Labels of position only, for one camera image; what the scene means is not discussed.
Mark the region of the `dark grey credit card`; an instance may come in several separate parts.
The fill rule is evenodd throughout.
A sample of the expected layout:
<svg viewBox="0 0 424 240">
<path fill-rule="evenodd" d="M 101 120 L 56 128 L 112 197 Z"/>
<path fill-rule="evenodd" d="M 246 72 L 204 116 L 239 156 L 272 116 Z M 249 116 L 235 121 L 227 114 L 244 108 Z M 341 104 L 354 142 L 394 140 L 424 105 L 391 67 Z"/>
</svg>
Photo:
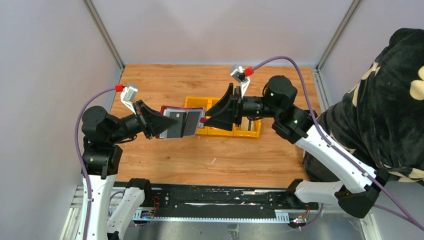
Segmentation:
<svg viewBox="0 0 424 240">
<path fill-rule="evenodd" d="M 202 111 L 200 109 L 190 111 L 172 110 L 168 115 L 170 118 L 176 119 L 177 124 L 166 131 L 164 138 L 176 139 L 191 137 L 196 134 L 202 117 Z"/>
</svg>

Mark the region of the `red leather card holder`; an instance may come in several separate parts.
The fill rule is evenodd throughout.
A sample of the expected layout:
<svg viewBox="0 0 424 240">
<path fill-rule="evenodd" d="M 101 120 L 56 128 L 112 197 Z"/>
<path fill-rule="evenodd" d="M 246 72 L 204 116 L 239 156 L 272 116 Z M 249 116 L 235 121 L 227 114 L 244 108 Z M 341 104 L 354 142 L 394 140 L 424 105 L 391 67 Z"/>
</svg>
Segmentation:
<svg viewBox="0 0 424 240">
<path fill-rule="evenodd" d="M 177 123 L 156 136 L 157 139 L 179 139 L 196 135 L 205 119 L 205 107 L 176 107 L 163 105 L 160 113 Z"/>
</svg>

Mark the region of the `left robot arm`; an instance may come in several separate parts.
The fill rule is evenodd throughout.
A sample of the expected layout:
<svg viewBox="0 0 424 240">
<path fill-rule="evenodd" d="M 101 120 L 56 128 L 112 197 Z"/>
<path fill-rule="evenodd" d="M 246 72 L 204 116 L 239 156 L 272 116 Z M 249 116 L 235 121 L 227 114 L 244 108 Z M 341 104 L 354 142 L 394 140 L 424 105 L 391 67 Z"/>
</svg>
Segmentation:
<svg viewBox="0 0 424 240">
<path fill-rule="evenodd" d="M 109 213 L 112 190 L 123 154 L 121 143 L 142 133 L 152 139 L 177 124 L 177 120 L 148 107 L 142 100 L 133 104 L 135 112 L 117 118 L 102 106 L 82 112 L 83 200 L 79 240 L 122 240 L 138 207 L 153 201 L 152 185 L 145 178 L 132 178 L 125 186 L 122 200 Z"/>
</svg>

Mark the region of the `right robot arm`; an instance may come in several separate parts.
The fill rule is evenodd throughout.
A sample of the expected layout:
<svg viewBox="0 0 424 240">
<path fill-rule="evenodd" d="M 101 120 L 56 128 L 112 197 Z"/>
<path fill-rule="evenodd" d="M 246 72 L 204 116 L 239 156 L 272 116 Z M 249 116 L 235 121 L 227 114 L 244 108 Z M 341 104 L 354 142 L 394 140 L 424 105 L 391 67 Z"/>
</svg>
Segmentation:
<svg viewBox="0 0 424 240">
<path fill-rule="evenodd" d="M 337 205 L 355 218 L 364 218 L 374 206 L 388 174 L 361 162 L 314 124 L 313 114 L 294 105 L 297 89 L 283 75 L 271 77 L 262 96 L 243 96 L 229 84 L 224 96 L 206 112 L 204 124 L 225 131 L 239 126 L 243 118 L 273 118 L 272 129 L 315 157 L 337 177 L 334 182 L 295 179 L 285 191 L 286 204 Z"/>
</svg>

